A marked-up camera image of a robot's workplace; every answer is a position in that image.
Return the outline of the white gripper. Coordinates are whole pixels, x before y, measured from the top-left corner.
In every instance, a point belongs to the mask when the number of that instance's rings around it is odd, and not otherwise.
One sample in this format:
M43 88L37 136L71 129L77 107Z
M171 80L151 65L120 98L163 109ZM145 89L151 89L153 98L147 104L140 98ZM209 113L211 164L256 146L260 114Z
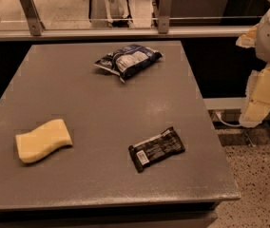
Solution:
M258 25L241 35L236 45L240 48L255 48L256 56L270 63L270 9L262 16ZM253 128L270 113L270 64L262 71L253 70L245 90L245 102L241 107L239 123Z

